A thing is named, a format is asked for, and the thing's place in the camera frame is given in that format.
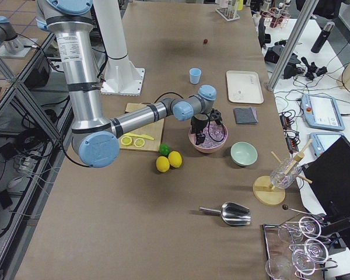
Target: light green bowl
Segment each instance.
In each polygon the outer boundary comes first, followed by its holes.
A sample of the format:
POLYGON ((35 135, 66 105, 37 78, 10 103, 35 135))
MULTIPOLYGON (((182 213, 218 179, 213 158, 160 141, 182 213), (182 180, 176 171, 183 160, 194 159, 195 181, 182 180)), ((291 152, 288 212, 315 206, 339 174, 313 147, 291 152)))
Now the light green bowl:
POLYGON ((239 166, 249 166, 256 162, 258 153, 252 144, 237 142, 231 147, 231 157, 235 164, 239 166))

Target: wooden stand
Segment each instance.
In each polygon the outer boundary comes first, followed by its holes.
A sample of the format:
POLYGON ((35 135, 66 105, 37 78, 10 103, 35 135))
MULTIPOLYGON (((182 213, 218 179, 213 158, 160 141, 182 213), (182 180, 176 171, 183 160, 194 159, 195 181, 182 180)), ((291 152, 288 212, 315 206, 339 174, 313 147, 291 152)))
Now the wooden stand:
POLYGON ((265 205, 279 205, 285 199, 285 190, 283 188, 272 188, 272 186, 269 176, 261 176, 253 184, 253 193, 265 205))
MULTIPOLYGON (((307 149, 307 147, 311 144, 311 142, 312 142, 312 139, 310 139, 305 144, 303 149, 295 155, 295 157, 293 158, 293 163, 285 170, 284 174, 288 174, 292 170, 292 168, 295 167, 296 164, 304 158, 305 154, 303 152, 305 151, 305 149, 307 149)), ((282 162, 274 152, 271 152, 271 154, 279 163, 282 162)), ((298 177, 301 178, 302 180, 307 181, 310 184, 312 183, 311 180, 301 175, 298 175, 298 177)), ((258 179, 256 179, 253 184, 253 193, 260 202, 270 206, 279 205, 285 199, 285 189, 276 188, 271 183, 270 176, 261 176, 258 179)))

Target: yellow knife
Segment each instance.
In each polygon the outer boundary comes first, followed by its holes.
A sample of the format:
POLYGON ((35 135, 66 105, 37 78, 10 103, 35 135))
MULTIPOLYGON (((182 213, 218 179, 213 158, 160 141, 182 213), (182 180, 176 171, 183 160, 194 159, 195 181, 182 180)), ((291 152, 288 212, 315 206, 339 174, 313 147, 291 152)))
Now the yellow knife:
POLYGON ((146 135, 146 134, 134 134, 134 133, 125 133, 124 135, 126 136, 132 136, 132 137, 141 137, 141 138, 145 138, 145 139, 149 139, 149 140, 154 140, 153 137, 151 137, 150 135, 146 135))

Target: white tray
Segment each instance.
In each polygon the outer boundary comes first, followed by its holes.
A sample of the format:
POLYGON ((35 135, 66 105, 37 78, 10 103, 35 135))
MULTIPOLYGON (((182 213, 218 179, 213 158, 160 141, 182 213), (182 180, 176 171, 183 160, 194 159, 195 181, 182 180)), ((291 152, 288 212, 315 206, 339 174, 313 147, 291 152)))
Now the white tray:
POLYGON ((258 74, 247 71, 227 71, 228 99, 234 103, 263 103, 258 74))

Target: black monitor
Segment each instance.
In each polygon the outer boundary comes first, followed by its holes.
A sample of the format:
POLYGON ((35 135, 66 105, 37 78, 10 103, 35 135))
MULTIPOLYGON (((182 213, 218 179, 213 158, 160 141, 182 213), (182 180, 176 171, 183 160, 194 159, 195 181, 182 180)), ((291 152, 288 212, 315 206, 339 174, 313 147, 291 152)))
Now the black monitor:
MULTIPOLYGON (((344 136, 303 171, 331 223, 350 216, 350 143, 344 136)), ((350 249, 350 228, 340 235, 350 249)))

